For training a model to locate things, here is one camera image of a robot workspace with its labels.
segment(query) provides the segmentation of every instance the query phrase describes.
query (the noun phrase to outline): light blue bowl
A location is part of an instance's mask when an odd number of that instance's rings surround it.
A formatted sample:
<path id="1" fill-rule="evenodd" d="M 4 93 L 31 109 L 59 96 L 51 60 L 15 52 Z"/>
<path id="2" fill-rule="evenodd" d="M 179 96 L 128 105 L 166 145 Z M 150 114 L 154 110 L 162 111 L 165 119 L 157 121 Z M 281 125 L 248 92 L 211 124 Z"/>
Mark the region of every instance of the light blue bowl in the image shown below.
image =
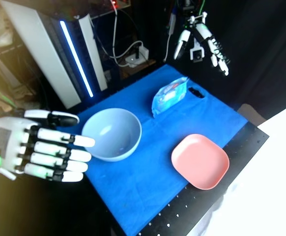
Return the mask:
<path id="1" fill-rule="evenodd" d="M 82 135 L 95 139 L 95 146 L 86 148 L 94 157 L 104 161 L 120 161 L 138 147 L 142 126 L 133 113 L 110 108 L 89 118 Z"/>

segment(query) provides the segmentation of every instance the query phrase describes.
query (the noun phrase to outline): bowl rim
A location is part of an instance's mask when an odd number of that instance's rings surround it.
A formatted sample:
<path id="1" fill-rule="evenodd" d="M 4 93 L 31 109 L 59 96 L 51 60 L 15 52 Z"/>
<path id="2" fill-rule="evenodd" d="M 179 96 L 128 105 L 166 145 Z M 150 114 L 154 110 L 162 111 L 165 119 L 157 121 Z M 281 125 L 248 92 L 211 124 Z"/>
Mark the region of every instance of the bowl rim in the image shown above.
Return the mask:
<path id="1" fill-rule="evenodd" d="M 131 152 L 131 150 L 132 150 L 133 148 L 136 149 L 137 146 L 138 146 L 138 144 L 139 144 L 139 142 L 140 142 L 140 140 L 141 140 L 141 137 L 142 137 L 142 124 L 141 124 L 139 118 L 138 118 L 135 114 L 133 114 L 131 111 L 129 111 L 129 110 L 124 109 L 124 108 L 117 108 L 117 107 L 114 107 L 114 108 L 106 108 L 106 109 L 100 110 L 100 111 L 96 112 L 95 114 L 93 114 L 93 115 L 92 115 L 90 118 L 88 118 L 88 120 L 84 123 L 81 134 L 82 134 L 83 136 L 86 136 L 86 137 L 87 137 L 87 135 L 83 134 L 83 132 L 84 132 L 84 130 L 85 130 L 86 124 L 87 124 L 94 116 L 98 115 L 99 113 L 108 111 L 108 110 L 122 110 L 123 112 L 127 112 L 127 113 L 131 114 L 132 117 L 134 117 L 135 120 L 137 121 L 137 123 L 139 124 L 140 134 L 139 134 L 137 140 L 135 141 L 135 144 L 134 144 L 127 152 L 125 152 L 125 153 L 122 154 L 122 155 L 115 156 L 115 157 L 102 157 L 102 156 L 95 156 L 95 155 L 93 155 L 93 153 L 91 153 L 92 156 L 94 156 L 94 157 L 96 157 L 96 158 L 98 158 L 98 159 L 104 160 L 104 161 L 111 161 L 111 160 L 114 160 L 114 159 L 119 159 L 120 157 L 122 157 L 122 156 L 125 155 L 126 153 Z"/>

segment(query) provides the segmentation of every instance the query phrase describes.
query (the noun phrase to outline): pink plate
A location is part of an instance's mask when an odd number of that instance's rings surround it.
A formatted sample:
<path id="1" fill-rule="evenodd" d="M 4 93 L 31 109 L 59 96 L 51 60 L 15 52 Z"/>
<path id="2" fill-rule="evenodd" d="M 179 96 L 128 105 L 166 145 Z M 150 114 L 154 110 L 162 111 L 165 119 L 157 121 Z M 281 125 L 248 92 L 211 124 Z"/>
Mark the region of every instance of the pink plate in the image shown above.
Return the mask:
<path id="1" fill-rule="evenodd" d="M 172 151 L 174 168 L 194 187 L 214 188 L 229 168 L 226 152 L 201 134 L 184 138 Z"/>

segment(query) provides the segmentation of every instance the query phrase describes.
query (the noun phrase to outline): green cable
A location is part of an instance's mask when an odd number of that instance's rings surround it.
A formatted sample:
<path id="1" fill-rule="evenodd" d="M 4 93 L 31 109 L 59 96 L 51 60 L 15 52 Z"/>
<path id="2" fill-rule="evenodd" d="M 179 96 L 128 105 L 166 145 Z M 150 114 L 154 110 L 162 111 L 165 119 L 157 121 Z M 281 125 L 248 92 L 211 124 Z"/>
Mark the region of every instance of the green cable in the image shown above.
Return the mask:
<path id="1" fill-rule="evenodd" d="M 202 10 L 203 10 L 204 4 L 205 4 L 205 0 L 203 0 L 203 2 L 202 2 L 202 5 L 201 5 L 200 11 L 199 11 L 199 15 L 202 14 Z"/>
<path id="2" fill-rule="evenodd" d="M 4 96 L 2 93 L 0 93 L 2 99 L 6 102 L 8 102 L 10 105 L 12 105 L 14 108 L 17 108 L 17 106 L 14 104 L 14 102 L 12 102 L 9 98 L 7 98 L 6 96 Z"/>

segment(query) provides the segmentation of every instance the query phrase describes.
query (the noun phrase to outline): power strip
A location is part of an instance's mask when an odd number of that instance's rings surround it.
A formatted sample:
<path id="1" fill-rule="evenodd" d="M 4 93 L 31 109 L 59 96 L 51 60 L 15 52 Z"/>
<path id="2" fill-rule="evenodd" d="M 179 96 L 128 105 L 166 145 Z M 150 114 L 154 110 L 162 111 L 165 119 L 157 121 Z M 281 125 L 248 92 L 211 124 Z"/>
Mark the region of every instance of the power strip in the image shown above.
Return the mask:
<path id="1" fill-rule="evenodd" d="M 126 57 L 125 61 L 129 64 L 129 67 L 134 68 L 137 65 L 148 61 L 148 49 L 144 46 L 139 47 L 139 58 L 135 57 L 135 53 Z"/>

